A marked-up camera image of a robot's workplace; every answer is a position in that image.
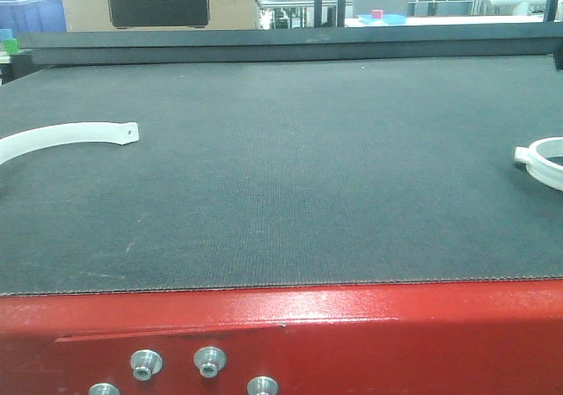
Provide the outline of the red metal robot base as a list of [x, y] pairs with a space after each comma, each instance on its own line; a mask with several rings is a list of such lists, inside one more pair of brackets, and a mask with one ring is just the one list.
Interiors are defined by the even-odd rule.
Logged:
[[[214, 378], [194, 354], [227, 356]], [[130, 356], [161, 371], [133, 378]], [[243, 394], [559, 394], [562, 283], [226, 289], [1, 300], [1, 391]]]

